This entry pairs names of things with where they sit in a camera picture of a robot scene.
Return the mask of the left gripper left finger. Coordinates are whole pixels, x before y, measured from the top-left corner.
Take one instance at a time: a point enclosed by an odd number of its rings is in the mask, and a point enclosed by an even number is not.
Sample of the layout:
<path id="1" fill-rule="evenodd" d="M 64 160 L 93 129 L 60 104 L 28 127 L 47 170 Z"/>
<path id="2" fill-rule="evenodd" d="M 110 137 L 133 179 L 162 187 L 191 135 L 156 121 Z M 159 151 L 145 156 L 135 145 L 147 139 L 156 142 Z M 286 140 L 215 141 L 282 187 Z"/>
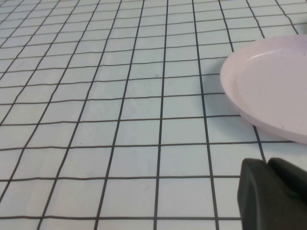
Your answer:
<path id="1" fill-rule="evenodd" d="M 241 165 L 237 201 L 245 230 L 305 230 L 307 204 L 258 159 Z"/>

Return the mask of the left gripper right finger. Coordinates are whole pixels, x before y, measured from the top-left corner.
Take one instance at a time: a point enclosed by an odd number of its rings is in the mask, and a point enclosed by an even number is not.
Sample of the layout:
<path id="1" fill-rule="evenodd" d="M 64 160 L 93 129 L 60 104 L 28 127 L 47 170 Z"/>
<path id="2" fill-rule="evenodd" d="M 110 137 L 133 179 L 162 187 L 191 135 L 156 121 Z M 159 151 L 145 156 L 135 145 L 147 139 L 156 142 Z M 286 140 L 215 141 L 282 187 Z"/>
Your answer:
<path id="1" fill-rule="evenodd" d="M 268 165 L 286 184 L 286 186 L 295 192 L 300 200 L 307 203 L 307 172 L 298 166 L 283 160 L 281 158 L 270 158 Z"/>

